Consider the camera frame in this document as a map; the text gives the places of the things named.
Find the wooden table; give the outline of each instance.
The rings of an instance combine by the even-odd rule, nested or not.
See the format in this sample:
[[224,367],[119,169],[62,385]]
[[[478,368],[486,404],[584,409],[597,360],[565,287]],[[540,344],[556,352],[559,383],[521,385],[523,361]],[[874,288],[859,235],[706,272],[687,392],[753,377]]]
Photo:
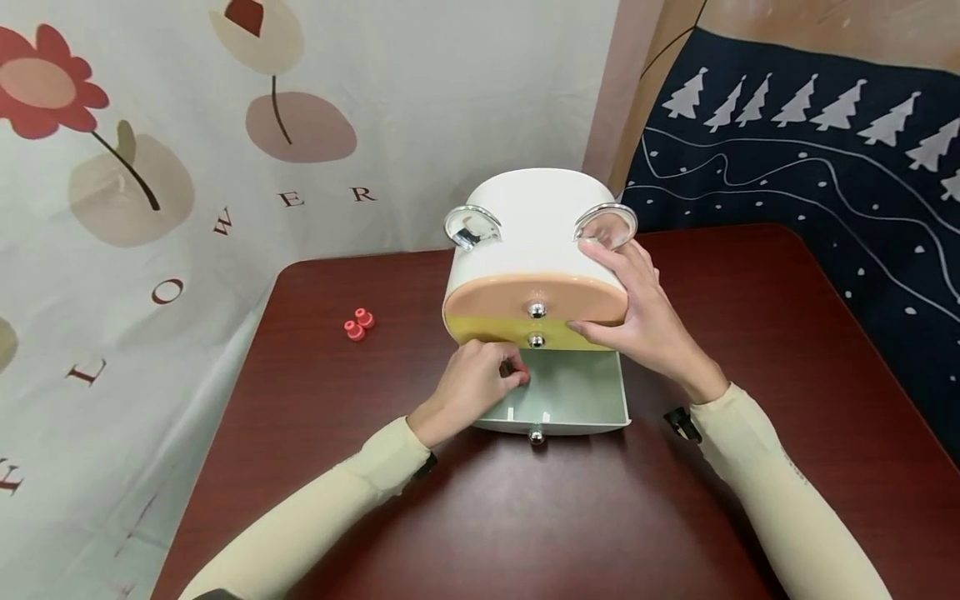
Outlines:
[[[895,598],[957,598],[960,477],[800,238],[750,226],[640,238],[693,335],[751,392]],[[450,252],[294,265],[276,283],[154,598],[425,399],[455,349]],[[377,318],[362,343],[341,324]],[[624,365],[634,423],[534,451],[469,430],[351,530],[293,598],[782,598],[729,491]]]

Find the yellow drawer front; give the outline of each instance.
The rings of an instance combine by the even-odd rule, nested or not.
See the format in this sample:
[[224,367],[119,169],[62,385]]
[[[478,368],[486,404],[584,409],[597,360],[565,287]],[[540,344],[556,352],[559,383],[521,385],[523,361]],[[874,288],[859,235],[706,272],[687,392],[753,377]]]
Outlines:
[[496,317],[447,316],[446,326],[458,344],[470,340],[481,342],[513,342],[527,348],[527,336],[540,333],[546,340],[546,350],[609,350],[591,344],[583,336],[570,331],[566,322],[544,319],[502,319]]

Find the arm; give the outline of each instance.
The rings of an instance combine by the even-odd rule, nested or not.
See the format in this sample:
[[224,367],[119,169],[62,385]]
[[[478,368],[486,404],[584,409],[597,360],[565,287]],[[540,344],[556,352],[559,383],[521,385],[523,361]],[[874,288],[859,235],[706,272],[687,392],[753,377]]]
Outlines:
[[500,377],[503,361],[524,369],[519,350],[509,344],[470,342],[458,349],[427,401],[258,519],[197,573],[180,600],[281,597],[363,515],[400,495],[429,448],[525,383],[523,372]]
[[624,324],[572,323],[590,341],[619,350],[679,383],[703,437],[704,457],[724,479],[792,600],[883,600],[890,593],[847,527],[793,465],[777,432],[687,333],[660,287],[660,271],[636,241],[618,252],[585,244],[630,299]]
[[391,422],[237,536],[180,599],[216,589],[243,600],[280,597],[361,516],[399,495],[429,455],[406,419]]
[[704,458],[733,489],[792,600],[883,600],[890,592],[837,514],[794,466],[777,432],[731,384],[693,404]]

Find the hand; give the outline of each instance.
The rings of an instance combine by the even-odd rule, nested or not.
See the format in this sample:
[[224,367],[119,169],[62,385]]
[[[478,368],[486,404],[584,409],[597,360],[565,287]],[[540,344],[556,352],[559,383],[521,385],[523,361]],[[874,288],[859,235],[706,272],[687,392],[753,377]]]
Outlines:
[[620,279],[627,290],[623,325],[606,327],[571,322],[571,329],[588,341],[627,355],[647,369],[670,377],[684,387],[693,402],[703,404],[722,396],[730,382],[686,331],[663,288],[660,269],[636,240],[616,252],[582,241],[580,250]]
[[[500,376],[504,361],[516,370],[507,377]],[[508,392],[526,384],[530,375],[525,371],[516,345],[471,340],[453,353],[436,392],[407,417],[407,424],[423,445],[432,448],[470,427]]]

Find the printed letter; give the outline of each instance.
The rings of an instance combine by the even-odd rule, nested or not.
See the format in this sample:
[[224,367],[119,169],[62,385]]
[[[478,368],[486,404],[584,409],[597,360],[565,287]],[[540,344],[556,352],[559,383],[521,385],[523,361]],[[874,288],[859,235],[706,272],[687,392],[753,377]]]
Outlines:
[[170,302],[176,300],[177,298],[180,297],[180,294],[182,293],[183,293],[183,282],[181,280],[175,279],[175,278],[167,279],[165,281],[161,281],[156,285],[156,287],[154,288],[154,292],[151,294],[151,298],[157,304],[163,305],[163,304],[169,304]]
[[300,206],[303,204],[303,200],[300,199],[300,196],[297,195],[297,192],[280,192],[277,194],[283,203],[287,205],[287,208],[290,206]]
[[[6,462],[7,459],[0,458],[0,465],[3,465]],[[18,468],[20,467],[17,465],[7,465],[7,474],[3,476],[3,479],[0,479],[0,490],[3,490],[4,492],[10,492],[10,495],[16,493],[16,489],[20,487],[20,484],[23,483],[23,480],[20,479],[18,481],[11,481],[10,475]]]
[[87,374],[83,371],[78,371],[79,366],[80,365],[74,365],[73,369],[71,369],[70,372],[66,374],[66,377],[77,377],[78,379],[82,379],[87,384],[92,386],[93,382],[96,381],[97,377],[100,376],[100,373],[104,372],[104,369],[107,368],[107,359],[104,359],[104,358],[100,359],[100,369],[92,375]]
[[353,190],[354,202],[364,202],[365,200],[371,200],[376,202],[376,198],[370,196],[370,190],[366,187],[351,187]]
[[230,213],[227,211],[227,207],[224,206],[223,214],[217,217],[217,224],[213,226],[213,230],[221,235],[229,235],[227,228],[232,226],[233,222],[230,220]]

